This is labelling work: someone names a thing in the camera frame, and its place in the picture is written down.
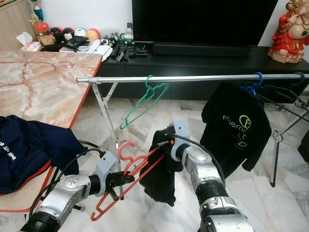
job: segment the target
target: black t-shirt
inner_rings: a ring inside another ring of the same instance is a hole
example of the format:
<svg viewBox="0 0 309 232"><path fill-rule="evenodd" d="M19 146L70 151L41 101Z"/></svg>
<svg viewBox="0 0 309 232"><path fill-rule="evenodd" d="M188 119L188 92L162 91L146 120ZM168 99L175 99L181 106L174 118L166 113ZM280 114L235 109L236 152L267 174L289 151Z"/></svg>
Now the black t-shirt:
<svg viewBox="0 0 309 232"><path fill-rule="evenodd" d="M271 135L264 104L239 85L222 83L202 112L206 128L200 143L220 163L225 178L242 167L250 171Z"/></svg>

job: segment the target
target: rack leg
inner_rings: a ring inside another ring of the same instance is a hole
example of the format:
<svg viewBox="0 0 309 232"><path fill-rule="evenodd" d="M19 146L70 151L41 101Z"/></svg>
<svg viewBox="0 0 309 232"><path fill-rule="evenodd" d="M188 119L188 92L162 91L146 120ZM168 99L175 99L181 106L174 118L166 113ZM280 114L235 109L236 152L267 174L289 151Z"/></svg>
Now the rack leg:
<svg viewBox="0 0 309 232"><path fill-rule="evenodd" d="M282 135L278 134L278 133L279 132L277 130L275 130L273 132L273 138L275 140L275 143L274 143L272 168L271 168L271 178L270 178L270 185L272 187L275 187L275 185L276 185L276 174L277 174L277 165L278 165L279 145L280 145L280 142L283 140Z"/></svg>
<svg viewBox="0 0 309 232"><path fill-rule="evenodd" d="M112 136L112 139L114 140L114 143L115 143L115 152L117 154L117 151L118 151L118 138L116 137L116 133L115 133L115 130L114 130L114 127L112 125L112 120L111 120L111 117L108 113L108 110L106 108L106 104L107 104L107 101L108 99L110 98L110 96L112 95L112 92L113 90L116 88L116 85L117 83L115 83L113 85L113 88L111 88L111 90L109 91L109 94L108 96L104 99L104 101L102 100L102 94L101 94L101 91L100 89L98 88L97 84L96 83L93 83L91 84L92 88L93 88L93 92L95 93L95 96L97 98L97 101L98 101L98 104L100 106L100 109L102 111L102 114L105 118L105 121L107 123L107 126L108 126L108 129L110 130L111 132L111 136ZM120 160L118 162L118 171L120 172L121 171L121 163L120 163ZM120 194L123 193L123 188L122 186L120 186Z"/></svg>
<svg viewBox="0 0 309 232"><path fill-rule="evenodd" d="M301 116L304 117L306 114L308 114L308 111L304 110L303 113L301 114ZM270 185L272 187L275 187L275 185L276 185L276 173L277 173L277 165L278 165L279 145L280 145L280 142L283 141L283 134L286 133L290 128L292 128L300 120L301 120L301 118L295 117L281 131L275 130L273 132L273 138L275 140L275 144L274 144L272 168L271 168L271 178L270 178Z"/></svg>

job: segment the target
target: ball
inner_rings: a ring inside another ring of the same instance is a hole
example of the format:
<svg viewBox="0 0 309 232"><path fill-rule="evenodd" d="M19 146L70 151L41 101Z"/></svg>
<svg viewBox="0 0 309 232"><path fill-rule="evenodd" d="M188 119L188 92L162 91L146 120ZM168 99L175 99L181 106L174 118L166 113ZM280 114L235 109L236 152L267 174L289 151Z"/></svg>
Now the ball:
<svg viewBox="0 0 309 232"><path fill-rule="evenodd" d="M94 30L89 30L86 35L87 38L90 40L97 40L99 39L98 34Z"/></svg>
<svg viewBox="0 0 309 232"><path fill-rule="evenodd" d="M62 28L59 28L59 27L53 27L53 28L50 28L50 31L52 33L52 35L55 33L55 32L62 32Z"/></svg>
<svg viewBox="0 0 309 232"><path fill-rule="evenodd" d="M74 37L74 30L73 28L64 28L63 29L63 35L64 35L64 38L66 40L70 40Z"/></svg>
<svg viewBox="0 0 309 232"><path fill-rule="evenodd" d="M74 32L74 36L77 35L77 36L84 36L84 37L86 37L86 34L87 34L87 32L86 32L86 30L84 28L78 28Z"/></svg>
<svg viewBox="0 0 309 232"><path fill-rule="evenodd" d="M89 30L95 31L96 34L98 35L98 38L101 39L100 32L98 31L98 29L96 29L96 28L90 28Z"/></svg>

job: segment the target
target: remote control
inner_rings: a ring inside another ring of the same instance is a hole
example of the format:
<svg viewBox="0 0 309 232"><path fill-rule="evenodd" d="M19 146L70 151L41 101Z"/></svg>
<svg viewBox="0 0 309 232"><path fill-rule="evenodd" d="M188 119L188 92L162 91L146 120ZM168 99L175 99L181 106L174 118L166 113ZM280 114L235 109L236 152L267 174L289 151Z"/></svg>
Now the remote control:
<svg viewBox="0 0 309 232"><path fill-rule="evenodd" d="M120 49L120 44L117 44L115 47L112 48L111 58L117 57L119 49Z"/></svg>
<svg viewBox="0 0 309 232"><path fill-rule="evenodd" d="M135 48L133 46L128 47L128 55L129 57L135 57Z"/></svg>

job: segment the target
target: soundbar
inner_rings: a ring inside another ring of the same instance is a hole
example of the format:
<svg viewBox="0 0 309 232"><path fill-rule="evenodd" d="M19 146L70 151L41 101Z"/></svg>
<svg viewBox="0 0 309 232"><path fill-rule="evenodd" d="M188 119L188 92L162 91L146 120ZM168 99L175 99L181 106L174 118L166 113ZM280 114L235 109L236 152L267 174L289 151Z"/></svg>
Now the soundbar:
<svg viewBox="0 0 309 232"><path fill-rule="evenodd" d="M249 47L217 47L184 43L154 43L153 54L205 57L247 57Z"/></svg>

